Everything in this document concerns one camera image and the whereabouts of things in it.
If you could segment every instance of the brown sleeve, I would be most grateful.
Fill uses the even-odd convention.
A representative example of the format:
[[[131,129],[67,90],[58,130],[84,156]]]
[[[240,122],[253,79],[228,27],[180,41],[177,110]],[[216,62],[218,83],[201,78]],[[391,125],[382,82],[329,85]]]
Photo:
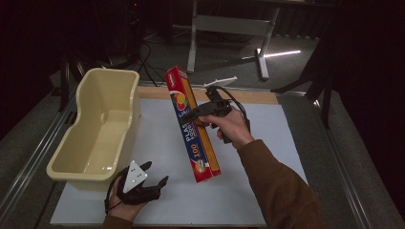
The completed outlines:
[[[131,221],[112,216],[106,216],[102,223],[103,229],[130,229],[131,226]]]
[[[238,153],[269,228],[325,228],[318,196],[262,140]]]

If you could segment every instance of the person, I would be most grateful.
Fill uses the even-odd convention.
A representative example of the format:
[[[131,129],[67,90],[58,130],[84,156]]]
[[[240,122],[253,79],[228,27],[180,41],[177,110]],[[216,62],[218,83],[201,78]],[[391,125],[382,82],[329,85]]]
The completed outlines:
[[[280,163],[261,139],[253,138],[239,110],[232,107],[225,117],[207,115],[200,120],[216,124],[219,139],[226,135],[232,140],[269,228],[326,228],[318,196],[293,170]],[[119,202],[114,193],[117,182],[114,188],[111,206]],[[130,228],[144,205],[118,205],[106,216],[103,228]]]

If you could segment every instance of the box of aluminum foil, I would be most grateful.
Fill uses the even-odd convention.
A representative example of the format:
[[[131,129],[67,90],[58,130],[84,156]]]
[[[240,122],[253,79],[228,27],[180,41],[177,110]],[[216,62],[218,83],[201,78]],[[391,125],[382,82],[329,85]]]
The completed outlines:
[[[199,120],[181,124],[181,117],[198,106],[187,74],[176,66],[166,72],[164,79],[196,181],[201,182],[220,175],[221,169],[203,124]]]

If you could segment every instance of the white board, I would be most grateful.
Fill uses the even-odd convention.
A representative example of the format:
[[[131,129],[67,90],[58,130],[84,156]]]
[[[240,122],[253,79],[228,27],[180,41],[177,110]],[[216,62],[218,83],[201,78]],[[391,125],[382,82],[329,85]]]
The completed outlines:
[[[144,186],[169,176],[159,200],[148,203],[135,225],[150,226],[264,226],[242,163],[231,144],[208,128],[222,174],[196,183],[173,105],[164,99],[142,99],[133,157],[137,164],[152,161]],[[251,132],[274,156],[307,182],[280,105],[244,104]],[[104,219],[106,192],[77,190],[69,182],[53,213],[51,224],[94,225]]]

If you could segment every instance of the plastic tub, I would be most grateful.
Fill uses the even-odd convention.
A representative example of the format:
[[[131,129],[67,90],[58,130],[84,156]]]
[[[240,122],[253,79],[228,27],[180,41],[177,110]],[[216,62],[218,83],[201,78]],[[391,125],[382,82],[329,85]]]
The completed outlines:
[[[48,164],[50,178],[108,183],[129,165],[140,116],[138,82],[139,74],[133,71],[86,73],[76,92],[75,124]]]

